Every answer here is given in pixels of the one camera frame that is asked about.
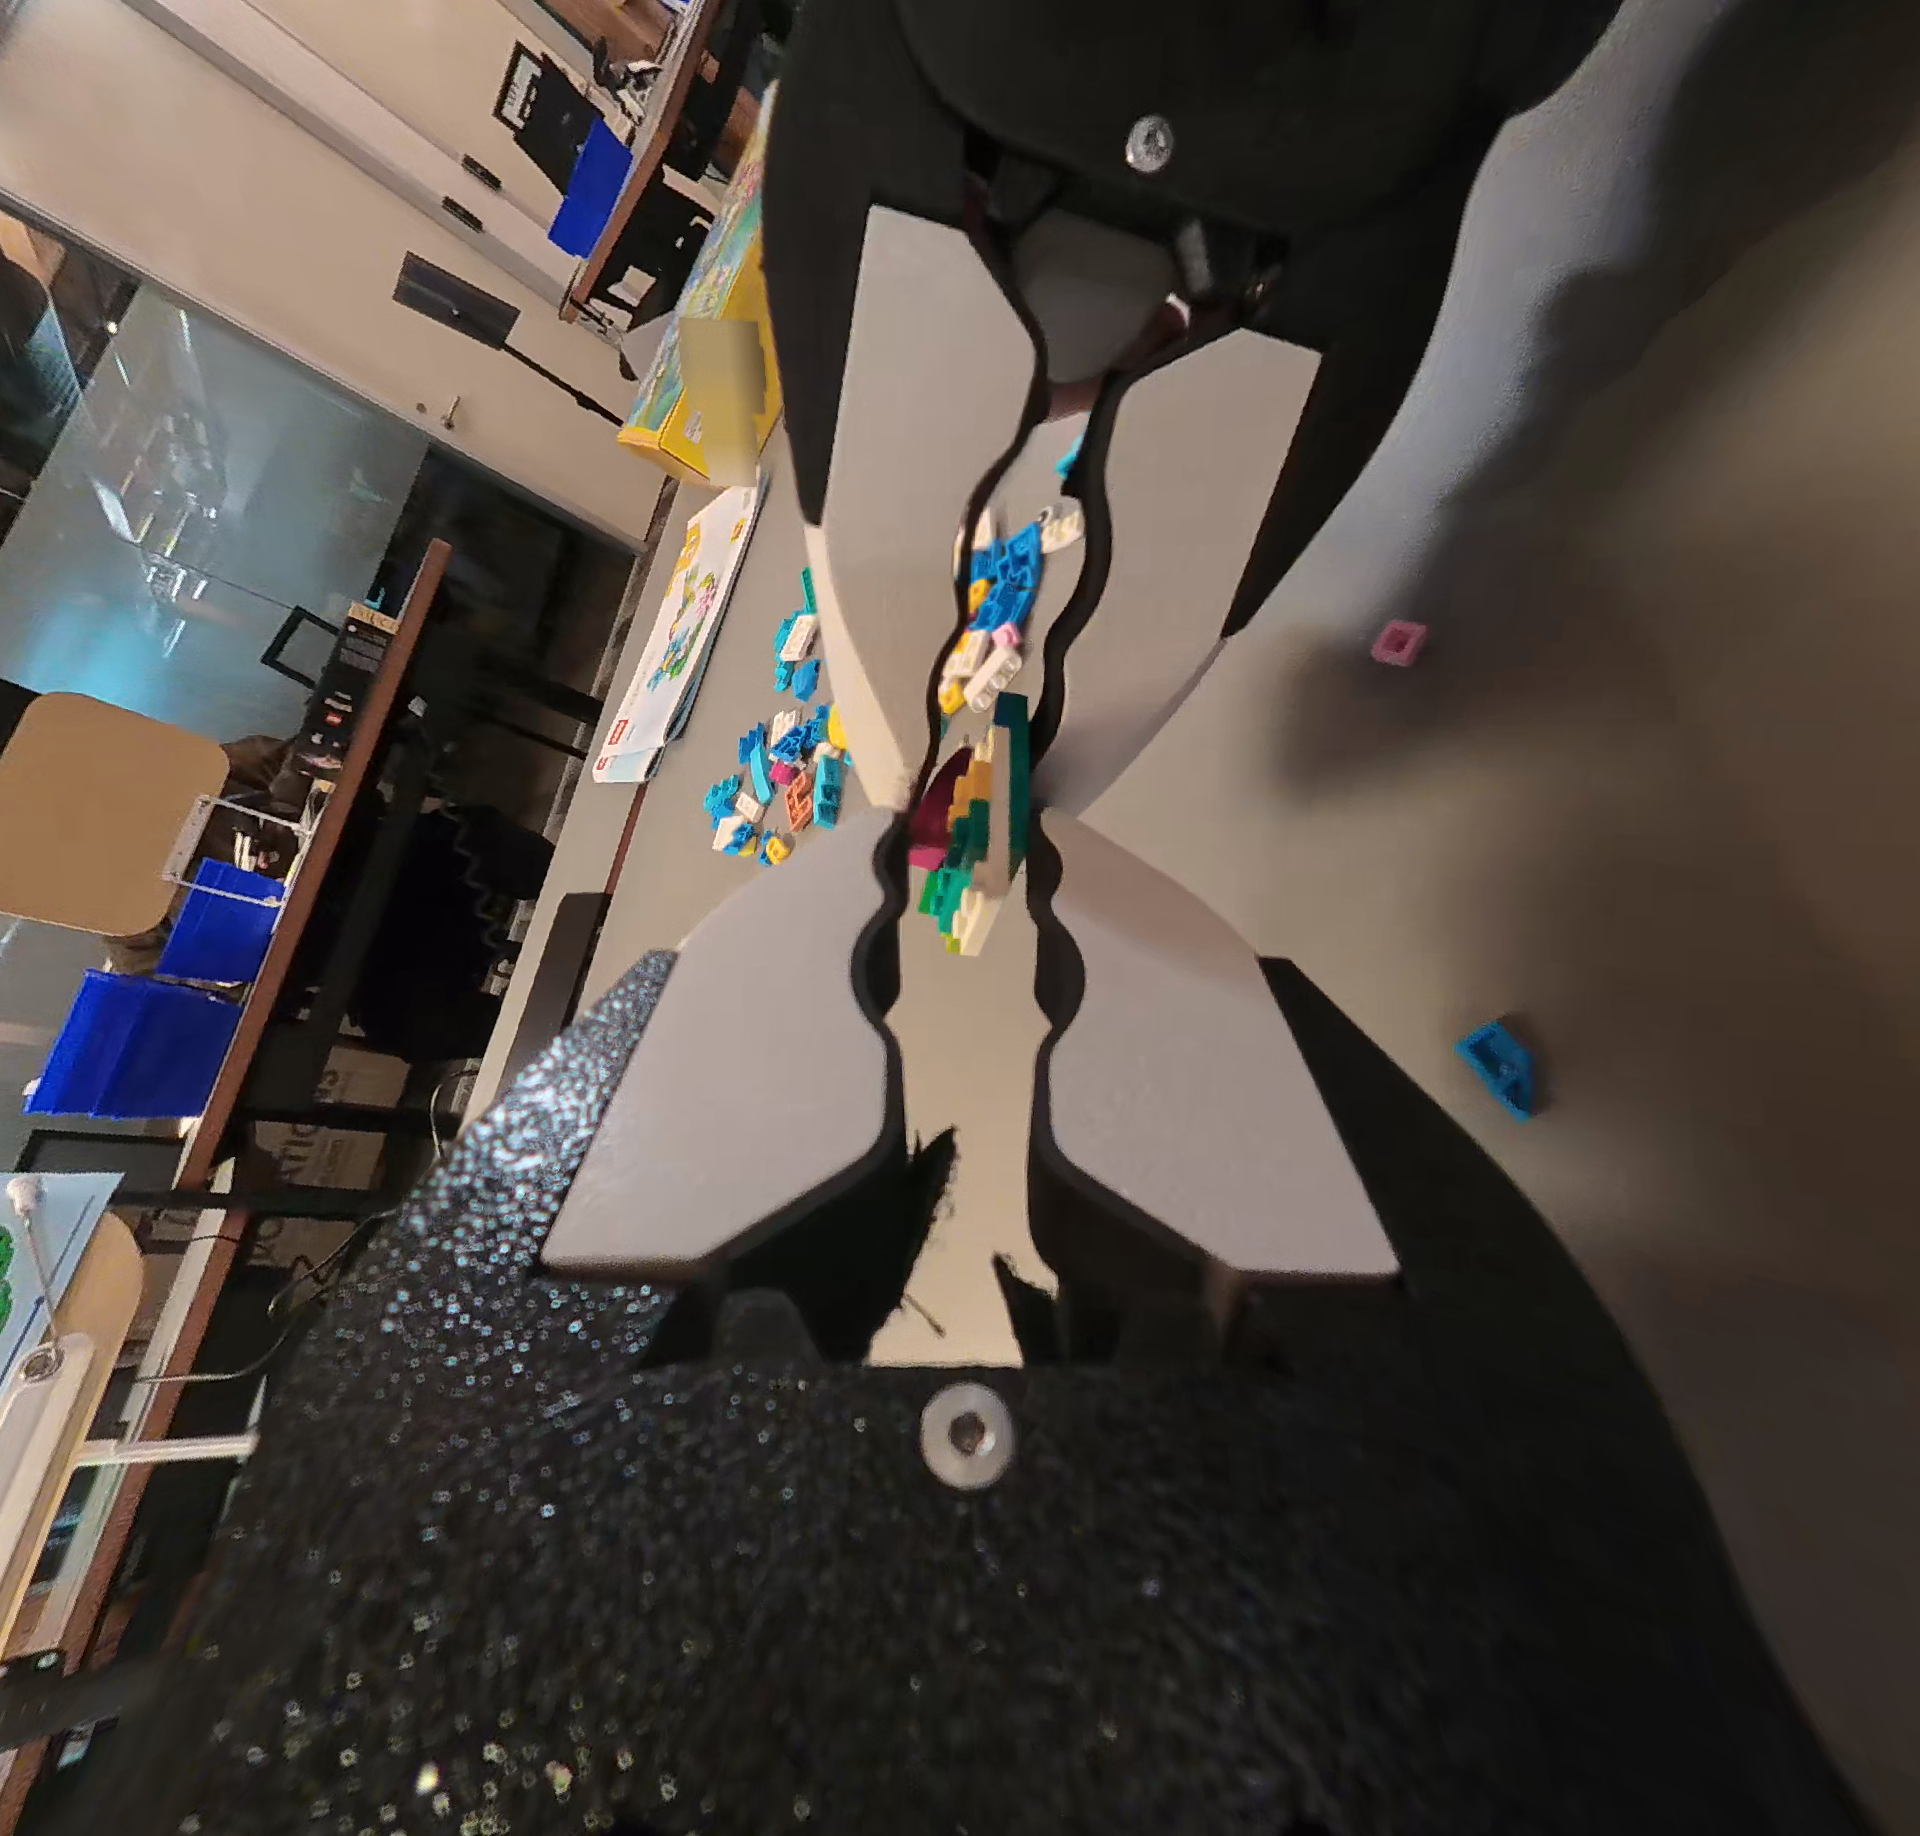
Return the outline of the pile of loose lego pieces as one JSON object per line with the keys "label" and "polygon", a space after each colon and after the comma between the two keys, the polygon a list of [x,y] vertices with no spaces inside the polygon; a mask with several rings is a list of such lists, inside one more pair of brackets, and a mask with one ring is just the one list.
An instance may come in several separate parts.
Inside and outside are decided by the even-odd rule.
{"label": "pile of loose lego pieces", "polygon": [[[1011,688],[1027,663],[1027,633],[1045,564],[1084,536],[1084,512],[1059,498],[1013,533],[999,533],[997,507],[962,532],[954,573],[966,586],[962,631],[948,640],[938,678],[938,729],[962,713],[1005,720]],[[784,706],[739,738],[739,769],[707,790],[713,849],[721,856],[782,864],[807,828],[833,828],[852,774],[846,708],[817,698],[826,663],[825,544],[807,542],[804,606],[776,637],[776,691]]]}

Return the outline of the blue storage bin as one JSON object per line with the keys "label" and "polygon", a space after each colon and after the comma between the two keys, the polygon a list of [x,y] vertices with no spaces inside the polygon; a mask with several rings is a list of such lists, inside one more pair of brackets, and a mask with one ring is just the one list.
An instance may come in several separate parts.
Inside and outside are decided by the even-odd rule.
{"label": "blue storage bin", "polygon": [[204,988],[253,985],[283,906],[283,881],[202,860],[157,957],[157,977]]}
{"label": "blue storage bin", "polygon": [[582,259],[596,249],[632,176],[633,160],[632,149],[621,142],[610,122],[594,121],[546,232],[555,249],[574,259]]}
{"label": "blue storage bin", "polygon": [[199,1118],[239,1019],[239,1002],[221,994],[87,970],[23,1107],[100,1120]]}

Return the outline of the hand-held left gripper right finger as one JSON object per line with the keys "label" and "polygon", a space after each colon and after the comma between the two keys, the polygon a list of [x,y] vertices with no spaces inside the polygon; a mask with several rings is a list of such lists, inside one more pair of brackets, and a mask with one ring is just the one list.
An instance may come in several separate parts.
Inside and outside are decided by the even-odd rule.
{"label": "hand-held left gripper right finger", "polygon": [[1034,1118],[1069,1182],[1213,1279],[1390,1282],[1399,1263],[1252,946],[1091,826],[1048,810],[1061,864],[1027,898],[1077,961],[1048,1009]]}

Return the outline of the small blue lego piece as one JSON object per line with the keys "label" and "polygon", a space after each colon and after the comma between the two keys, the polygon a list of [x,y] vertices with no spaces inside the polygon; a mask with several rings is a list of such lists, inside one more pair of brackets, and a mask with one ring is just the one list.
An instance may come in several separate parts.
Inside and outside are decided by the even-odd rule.
{"label": "small blue lego piece", "polygon": [[1541,1107],[1541,1067],[1518,1028],[1492,1018],[1452,1045],[1484,1092],[1515,1120],[1532,1120]]}

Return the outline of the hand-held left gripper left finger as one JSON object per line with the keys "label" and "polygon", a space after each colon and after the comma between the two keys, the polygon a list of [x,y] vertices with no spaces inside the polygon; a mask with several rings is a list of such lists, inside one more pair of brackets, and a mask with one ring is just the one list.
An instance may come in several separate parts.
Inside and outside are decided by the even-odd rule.
{"label": "hand-held left gripper left finger", "polygon": [[859,813],[684,939],[540,1259],[685,1279],[902,1150],[903,816]]}

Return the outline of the multicolour lego assembly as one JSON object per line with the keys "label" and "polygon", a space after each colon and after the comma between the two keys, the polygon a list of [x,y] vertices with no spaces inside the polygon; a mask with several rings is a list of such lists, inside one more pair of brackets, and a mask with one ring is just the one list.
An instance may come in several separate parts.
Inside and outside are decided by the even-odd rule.
{"label": "multicolour lego assembly", "polygon": [[956,957],[982,951],[1020,872],[1032,804],[1027,698],[1003,693],[989,725],[934,769],[911,821],[915,911]]}

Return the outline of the black wall panel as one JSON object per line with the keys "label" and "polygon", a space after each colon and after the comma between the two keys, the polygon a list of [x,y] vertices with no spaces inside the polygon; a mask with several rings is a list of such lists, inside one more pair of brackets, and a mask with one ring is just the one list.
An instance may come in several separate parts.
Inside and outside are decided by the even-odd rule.
{"label": "black wall panel", "polygon": [[520,315],[510,300],[414,251],[401,259],[394,302],[493,352],[510,347]]}

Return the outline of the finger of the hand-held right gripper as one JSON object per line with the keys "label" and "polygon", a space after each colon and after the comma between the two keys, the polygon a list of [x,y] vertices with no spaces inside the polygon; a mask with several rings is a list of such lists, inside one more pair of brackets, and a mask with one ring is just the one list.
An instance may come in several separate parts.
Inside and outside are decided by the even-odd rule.
{"label": "finger of the hand-held right gripper", "polygon": [[825,503],[805,529],[825,666],[870,808],[903,813],[960,610],[956,540],[1030,425],[1038,347],[973,241],[867,214]]}
{"label": "finger of the hand-held right gripper", "polygon": [[1097,402],[1084,554],[1032,725],[1045,810],[1084,813],[1210,671],[1318,374],[1316,352],[1233,330]]}

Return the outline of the yellow lego box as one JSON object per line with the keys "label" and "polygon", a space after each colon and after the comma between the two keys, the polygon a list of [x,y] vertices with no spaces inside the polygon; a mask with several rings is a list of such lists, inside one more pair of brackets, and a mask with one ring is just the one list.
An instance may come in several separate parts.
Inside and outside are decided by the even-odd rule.
{"label": "yellow lego box", "polygon": [[707,227],[673,312],[642,353],[614,441],[667,479],[711,491],[758,475],[779,422],[779,370],[763,271],[765,151],[779,85]]}

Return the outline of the white instruction booklet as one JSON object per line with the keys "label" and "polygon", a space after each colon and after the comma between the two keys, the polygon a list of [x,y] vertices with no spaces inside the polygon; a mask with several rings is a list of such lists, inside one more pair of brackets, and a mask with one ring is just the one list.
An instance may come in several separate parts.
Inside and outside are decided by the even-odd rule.
{"label": "white instruction booklet", "polygon": [[649,782],[667,746],[684,729],[766,486],[766,475],[758,475],[752,485],[723,491],[690,519],[637,673],[591,763],[597,786]]}

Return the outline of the brown-edged desk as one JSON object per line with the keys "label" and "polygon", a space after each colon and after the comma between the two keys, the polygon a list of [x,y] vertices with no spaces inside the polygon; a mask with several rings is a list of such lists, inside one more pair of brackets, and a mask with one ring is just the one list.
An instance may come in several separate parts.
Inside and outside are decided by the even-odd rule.
{"label": "brown-edged desk", "polygon": [[[190,1135],[179,1146],[174,1177],[158,1196],[134,1196],[136,1204],[214,1202],[209,1182],[227,1130],[238,1116],[241,1089],[316,906],[327,864],[373,778],[447,562],[450,547],[433,542],[399,619],[364,606],[345,618],[345,691],[323,697],[326,711],[333,711],[343,697],[349,698],[343,720],[323,725],[323,743],[333,748],[340,765],[319,774],[311,804],[314,829],[289,866],[261,970],[236,1001],[236,1032],[219,1056],[219,1072],[202,1107],[193,1113]],[[39,1305],[37,1327],[4,1364],[4,1639],[13,1634],[28,1601],[67,1483],[83,1467],[83,1436],[100,1404],[108,1364],[112,1354],[100,1341],[87,1341],[79,1330],[56,1333],[49,1305]]]}

